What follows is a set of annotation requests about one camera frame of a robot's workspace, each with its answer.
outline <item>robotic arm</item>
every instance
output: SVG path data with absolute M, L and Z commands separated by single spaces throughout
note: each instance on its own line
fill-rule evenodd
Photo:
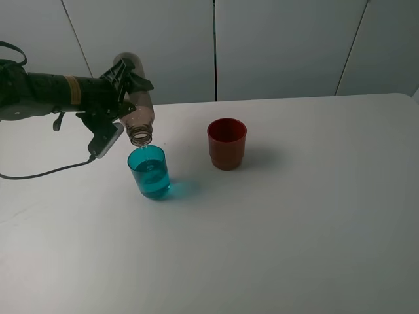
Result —
M 27 73 L 22 67 L 27 63 L 23 51 L 3 41 L 0 46 L 24 57 L 22 62 L 0 60 L 0 121 L 58 113 L 53 130 L 59 131 L 64 114 L 76 112 L 94 135 L 88 145 L 89 162 L 103 157 L 124 131 L 115 120 L 136 110 L 124 101 L 125 93 L 153 89 L 150 81 L 132 71 L 135 65 L 128 58 L 121 58 L 100 78 Z

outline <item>plastic bottle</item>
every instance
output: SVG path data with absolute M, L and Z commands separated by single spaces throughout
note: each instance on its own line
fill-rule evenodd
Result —
M 121 58 L 130 59 L 135 65 L 133 72 L 145 78 L 143 65 L 137 55 L 124 52 L 115 57 L 113 64 L 116 64 Z M 120 119 L 125 125 L 126 133 L 131 143 L 135 146 L 148 145 L 153 138 L 153 121 L 155 119 L 155 112 L 149 92 L 125 94 L 124 101 L 129 101 L 137 107 L 137 110 Z

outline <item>black cable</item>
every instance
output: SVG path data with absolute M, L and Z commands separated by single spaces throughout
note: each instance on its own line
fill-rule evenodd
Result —
M 34 179 L 34 178 L 43 177 L 44 175 L 50 175 L 51 173 L 59 172 L 59 171 L 62 171 L 62 170 L 67 170 L 67 169 L 71 169 L 71 168 L 76 168 L 76 167 L 84 166 L 84 165 L 87 165 L 87 164 L 91 163 L 95 159 L 96 159 L 95 156 L 90 156 L 89 157 L 89 160 L 87 162 L 81 162 L 79 164 L 74 164 L 74 165 L 70 165 L 70 166 L 61 167 L 61 168 L 58 168 L 58 169 L 54 169 L 54 170 L 50 170 L 50 171 L 47 171 L 47 172 L 44 172 L 44 173 L 40 173 L 38 175 L 26 175 L 25 177 L 9 177 L 8 175 L 2 175 L 0 173 L 0 178 L 7 179 L 7 180 Z
M 17 52 L 19 52 L 21 55 L 23 55 L 23 57 L 24 57 L 24 60 L 23 60 L 23 61 L 21 61 L 21 62 L 15 62 L 15 61 L 12 61 L 12 62 L 10 62 L 9 64 L 6 64 L 6 65 L 5 65 L 5 67 L 9 67 L 9 66 L 11 66 L 11 65 L 20 65 L 20 66 L 24 66 L 24 65 L 27 63 L 27 58 L 26 58 L 26 55 L 25 55 L 25 53 L 23 52 L 23 50 L 22 50 L 22 49 L 20 49 L 20 48 L 18 48 L 18 47 L 16 47 L 16 46 L 14 46 L 13 44 L 6 43 L 5 41 L 0 41 L 0 47 L 6 47 L 6 48 L 12 49 L 12 50 L 14 50 L 14 51 L 17 51 Z

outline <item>blue liquid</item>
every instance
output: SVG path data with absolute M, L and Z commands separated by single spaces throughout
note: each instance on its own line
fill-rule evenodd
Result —
M 134 173 L 139 190 L 146 198 L 159 199 L 170 188 L 170 179 L 166 163 L 160 160 L 146 160 L 136 167 Z

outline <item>red cup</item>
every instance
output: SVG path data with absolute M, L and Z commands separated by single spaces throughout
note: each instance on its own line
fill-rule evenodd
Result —
M 223 118 L 212 122 L 207 129 L 212 164 L 225 171 L 240 166 L 246 133 L 246 126 L 236 119 Z

